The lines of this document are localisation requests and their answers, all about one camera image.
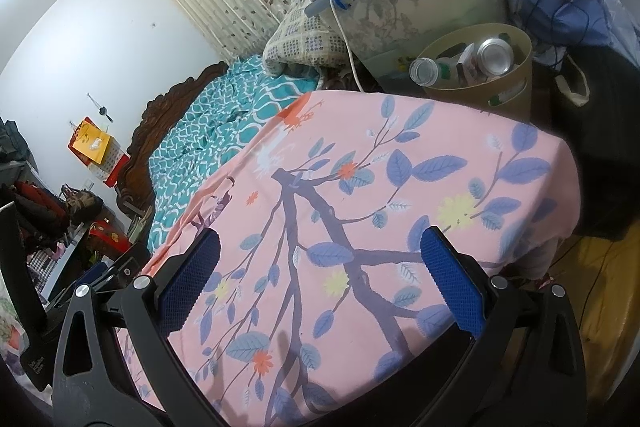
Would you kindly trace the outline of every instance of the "orange flower print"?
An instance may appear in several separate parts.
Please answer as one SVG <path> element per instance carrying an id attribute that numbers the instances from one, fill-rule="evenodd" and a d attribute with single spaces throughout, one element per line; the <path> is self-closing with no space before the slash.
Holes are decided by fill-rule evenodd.
<path id="1" fill-rule="evenodd" d="M 258 199 L 258 191 L 256 190 L 255 192 L 252 192 L 248 198 L 246 198 L 246 206 L 249 206 L 250 204 L 254 204 L 254 201 L 257 199 Z"/>
<path id="2" fill-rule="evenodd" d="M 287 130 L 289 132 L 296 130 L 302 125 L 303 122 L 311 120 L 314 117 L 314 112 L 312 111 L 313 108 L 322 107 L 322 103 L 324 101 L 320 100 L 320 102 L 317 102 L 309 107 L 306 112 L 302 112 L 302 110 L 306 106 L 306 103 L 311 98 L 311 94 L 311 92 L 303 94 L 294 103 L 289 105 L 289 107 L 284 108 L 275 116 L 275 118 L 280 118 L 284 121 L 284 125 L 287 127 Z"/>
<path id="3" fill-rule="evenodd" d="M 254 370 L 261 377 L 266 375 L 271 367 L 273 367 L 273 362 L 271 362 L 271 355 L 269 355 L 266 351 L 256 351 L 254 355 L 254 363 Z"/>
<path id="4" fill-rule="evenodd" d="M 338 176 L 341 180 L 350 180 L 356 173 L 357 166 L 354 162 L 345 163 L 338 169 Z"/>

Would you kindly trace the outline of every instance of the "yellow floor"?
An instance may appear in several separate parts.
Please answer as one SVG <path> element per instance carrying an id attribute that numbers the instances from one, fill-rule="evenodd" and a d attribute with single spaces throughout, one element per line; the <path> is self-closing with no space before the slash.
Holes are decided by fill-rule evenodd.
<path id="1" fill-rule="evenodd" d="M 549 273 L 575 312 L 590 401 L 603 403 L 640 329 L 640 222 L 615 243 L 569 238 Z"/>

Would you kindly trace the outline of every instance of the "trash can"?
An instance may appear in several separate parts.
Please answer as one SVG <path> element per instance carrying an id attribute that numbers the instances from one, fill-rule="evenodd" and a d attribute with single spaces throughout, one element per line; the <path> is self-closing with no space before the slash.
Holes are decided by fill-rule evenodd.
<path id="1" fill-rule="evenodd" d="M 531 87 L 532 87 L 532 46 L 529 36 L 515 26 L 507 24 L 478 24 L 462 28 L 445 35 L 430 44 L 420 57 L 436 59 L 447 50 L 460 43 L 478 43 L 499 34 L 509 36 L 514 54 L 514 66 L 504 76 L 490 80 L 484 84 L 458 89 L 434 89 L 421 87 L 427 97 L 442 102 L 459 103 L 475 107 L 476 109 L 492 112 L 513 120 L 529 122 L 531 115 Z M 499 102 L 500 95 L 516 90 L 516 94 L 504 102 Z"/>

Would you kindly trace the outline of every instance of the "yellow paper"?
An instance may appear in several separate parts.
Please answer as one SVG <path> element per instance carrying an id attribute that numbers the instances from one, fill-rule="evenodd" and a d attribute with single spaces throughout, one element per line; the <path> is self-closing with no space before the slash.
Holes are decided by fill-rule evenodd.
<path id="1" fill-rule="evenodd" d="M 110 139 L 111 136 L 107 133 L 83 121 L 80 124 L 78 137 L 76 137 L 73 148 L 100 165 Z"/>

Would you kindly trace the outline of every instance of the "bedsheet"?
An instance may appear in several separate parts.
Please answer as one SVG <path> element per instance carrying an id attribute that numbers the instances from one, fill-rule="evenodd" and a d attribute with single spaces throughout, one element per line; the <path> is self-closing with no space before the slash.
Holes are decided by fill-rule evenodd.
<path id="1" fill-rule="evenodd" d="M 149 251 L 164 243 L 205 179 L 238 154 L 271 117 L 317 85 L 311 78 L 273 78 L 255 55 L 236 61 L 205 87 L 149 158 L 156 194 Z"/>
<path id="2" fill-rule="evenodd" d="M 424 99 L 313 92 L 211 176 L 143 270 L 210 227 L 220 262 L 169 341 L 233 426 L 299 425 L 372 389 L 452 317 L 420 261 L 438 225 L 485 271 L 542 275 L 579 214 L 567 145 Z M 140 394 L 158 401 L 130 340 Z"/>

